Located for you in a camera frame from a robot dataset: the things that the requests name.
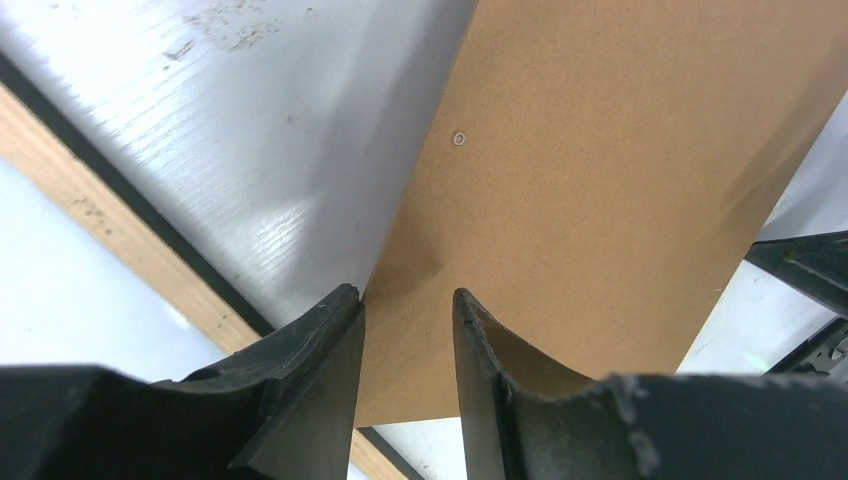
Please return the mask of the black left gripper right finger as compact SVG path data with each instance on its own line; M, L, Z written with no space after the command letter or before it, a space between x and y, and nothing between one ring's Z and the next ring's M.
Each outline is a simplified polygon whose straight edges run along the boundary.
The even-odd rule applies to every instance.
M810 374L590 379L467 290L453 344L471 479L843 479L847 387Z

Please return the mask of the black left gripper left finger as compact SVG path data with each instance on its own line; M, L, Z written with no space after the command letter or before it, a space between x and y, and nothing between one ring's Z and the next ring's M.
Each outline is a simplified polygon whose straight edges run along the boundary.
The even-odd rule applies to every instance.
M343 479L365 335L342 284L182 381L94 365L1 371L5 479Z

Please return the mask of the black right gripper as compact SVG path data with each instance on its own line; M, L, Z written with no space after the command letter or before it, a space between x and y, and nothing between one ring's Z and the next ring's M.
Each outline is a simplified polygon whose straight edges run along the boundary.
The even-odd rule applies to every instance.
M847 231L755 242L745 260L841 316L799 344L767 374L801 373L846 381Z

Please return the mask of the brown frame backing board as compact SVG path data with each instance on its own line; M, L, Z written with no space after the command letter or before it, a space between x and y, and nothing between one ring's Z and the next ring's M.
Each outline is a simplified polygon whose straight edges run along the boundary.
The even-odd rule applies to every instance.
M847 89L843 1L482 1L365 292L356 424L458 412L470 290L580 373L670 373Z

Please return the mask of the wooden picture frame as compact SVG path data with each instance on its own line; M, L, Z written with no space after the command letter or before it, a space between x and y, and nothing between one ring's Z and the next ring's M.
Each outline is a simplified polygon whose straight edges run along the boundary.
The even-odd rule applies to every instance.
M273 327L8 55L1 58L1 80L3 155L225 354L286 326ZM353 286L343 282L326 287L288 324L342 284ZM349 464L369 479L404 477L394 459L354 421Z

